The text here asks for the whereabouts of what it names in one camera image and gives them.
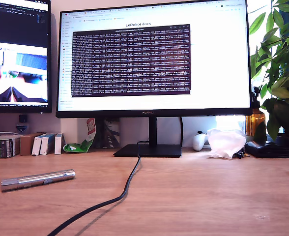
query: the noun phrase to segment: monitor screen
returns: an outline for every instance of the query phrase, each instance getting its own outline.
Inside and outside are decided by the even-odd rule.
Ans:
[[[50,1],[0,0],[0,113],[51,112]]]
[[[248,114],[246,0],[60,13],[57,117]]]

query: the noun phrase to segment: amber glass bottle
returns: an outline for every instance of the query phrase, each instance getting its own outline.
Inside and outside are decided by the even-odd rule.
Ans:
[[[247,136],[253,136],[255,134],[257,126],[261,122],[265,122],[266,119],[264,113],[259,110],[260,103],[257,101],[257,97],[260,91],[257,87],[254,87],[254,91],[255,92],[252,93],[253,114],[251,116],[245,117],[245,131]]]

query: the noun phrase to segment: monitor bezel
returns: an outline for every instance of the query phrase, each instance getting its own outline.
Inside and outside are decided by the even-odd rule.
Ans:
[[[35,107],[35,106],[0,106],[0,113],[23,113],[23,114],[31,114],[31,113],[52,113],[52,24],[51,24],[51,0],[46,1],[48,5],[48,27],[50,40],[47,46],[47,106],[44,107]]]
[[[250,107],[245,108],[205,108],[205,109],[171,109],[171,110],[104,110],[104,111],[59,111],[59,75],[60,75],[60,40],[61,40],[61,20],[64,13],[94,11],[94,10],[110,10],[110,9],[124,9],[129,7],[143,7],[143,6],[156,6],[156,5],[172,5],[179,3],[193,3],[193,2],[206,2],[212,0],[191,0],[191,1],[177,1],[177,2],[164,2],[154,4],[130,5],[130,6],[116,6],[105,8],[93,8],[82,10],[61,11],[59,16],[59,40],[58,40],[58,86],[57,86],[57,105],[56,117],[57,118],[136,118],[136,117],[194,117],[194,116],[219,116],[219,115],[251,115],[252,110],[252,84],[251,84],[251,70],[250,70],[250,48],[249,48],[249,22],[246,5],[246,25],[247,25],[247,47],[248,47],[248,73],[249,73],[249,96]]]

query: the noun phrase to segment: cable on desk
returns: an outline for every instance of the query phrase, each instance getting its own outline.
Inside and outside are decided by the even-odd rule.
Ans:
[[[183,133],[184,133],[184,126],[183,126],[183,118],[179,117],[180,121],[180,146],[183,146]]]
[[[15,133],[15,132],[3,132],[3,131],[0,131],[0,134],[16,134],[16,135],[20,135],[20,134]]]
[[[141,160],[141,157],[140,157],[140,143],[148,143],[148,142],[147,141],[139,141],[139,142],[137,142],[137,145],[138,145],[138,161],[137,161],[134,169],[132,170],[132,172],[130,173],[130,175],[129,175],[127,181],[126,181],[125,188],[124,188],[122,194],[120,196],[118,196],[117,198],[113,198],[113,199],[108,200],[106,202],[99,203],[99,204],[97,204],[95,206],[92,206],[92,207],[90,207],[90,208],[88,208],[86,210],[81,211],[80,213],[74,215],[73,217],[71,217],[70,219],[66,220],[64,223],[59,225],[56,229],[54,229],[52,232],[50,232],[47,236],[55,236],[60,231],[62,231],[64,228],[66,228],[68,225],[70,225],[71,223],[75,222],[76,220],[78,220],[79,218],[83,217],[84,215],[86,215],[86,214],[88,214],[88,213],[90,213],[90,212],[92,212],[92,211],[94,211],[96,209],[99,209],[101,207],[107,206],[109,204],[112,204],[112,203],[115,203],[115,202],[121,200],[125,196],[128,188],[129,188],[130,181],[131,181],[132,177],[134,176],[134,173],[135,173],[135,171],[136,171],[136,169],[137,169],[137,167],[138,167],[138,165],[140,163],[140,160]]]

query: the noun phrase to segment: terminal window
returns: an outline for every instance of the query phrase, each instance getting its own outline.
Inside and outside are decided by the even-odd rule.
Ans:
[[[72,97],[191,93],[190,25],[73,32]]]

